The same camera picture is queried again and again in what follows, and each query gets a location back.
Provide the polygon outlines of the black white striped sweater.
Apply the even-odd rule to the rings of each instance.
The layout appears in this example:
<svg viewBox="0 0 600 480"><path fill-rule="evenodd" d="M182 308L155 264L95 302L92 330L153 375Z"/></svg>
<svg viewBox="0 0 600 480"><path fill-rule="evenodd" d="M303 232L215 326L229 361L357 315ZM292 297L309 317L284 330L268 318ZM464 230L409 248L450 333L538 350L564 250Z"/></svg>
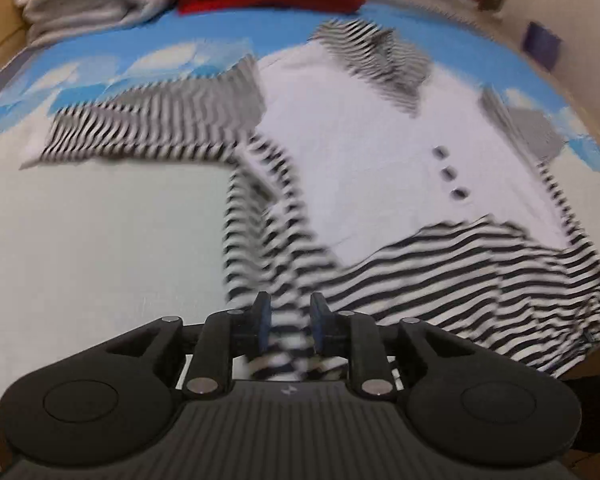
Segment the black white striped sweater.
<svg viewBox="0 0 600 480"><path fill-rule="evenodd" d="M210 160L232 170L227 304L275 310L264 379L336 378L309 301L381 325L419 318L558 376L600 344L600 255L520 113L391 28L332 20L211 75L61 107L29 164Z"/></svg>

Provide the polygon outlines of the blue white patterned bedspread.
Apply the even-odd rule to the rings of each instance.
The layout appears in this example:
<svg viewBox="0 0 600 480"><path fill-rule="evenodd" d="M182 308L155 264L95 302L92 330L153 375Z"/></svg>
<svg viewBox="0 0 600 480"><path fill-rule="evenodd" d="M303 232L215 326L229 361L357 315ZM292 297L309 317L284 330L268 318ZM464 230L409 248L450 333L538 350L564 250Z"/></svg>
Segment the blue white patterned bedspread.
<svg viewBox="0 0 600 480"><path fill-rule="evenodd" d="M502 104L571 118L522 58L483 36L384 6L355 16L252 10L166 14L43 51L0 97L0 396L19 377L156 318L202 322L227 304L222 246L230 167L137 158L29 164L61 107L136 82L211 75L307 42L332 20L393 29Z"/></svg>

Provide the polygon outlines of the purple box by wall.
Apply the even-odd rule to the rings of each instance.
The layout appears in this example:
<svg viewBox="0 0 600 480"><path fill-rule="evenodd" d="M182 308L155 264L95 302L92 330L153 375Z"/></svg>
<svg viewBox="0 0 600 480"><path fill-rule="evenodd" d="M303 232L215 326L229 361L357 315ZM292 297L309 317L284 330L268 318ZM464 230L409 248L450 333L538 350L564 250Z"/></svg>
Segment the purple box by wall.
<svg viewBox="0 0 600 480"><path fill-rule="evenodd" d="M528 24L522 50L548 72L554 70L560 53L562 40L541 23L531 21Z"/></svg>

